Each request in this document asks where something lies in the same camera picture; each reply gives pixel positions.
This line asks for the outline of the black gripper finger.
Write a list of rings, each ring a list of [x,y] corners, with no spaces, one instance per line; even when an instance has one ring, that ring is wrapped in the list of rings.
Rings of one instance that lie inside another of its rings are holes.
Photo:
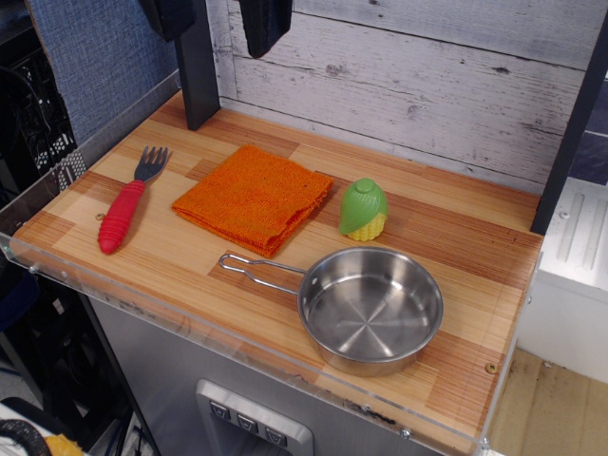
[[[293,1],[241,0],[239,5],[248,52],[261,58],[290,30]]]
[[[166,42],[179,38],[196,21],[191,0],[139,0],[139,4],[151,28]]]

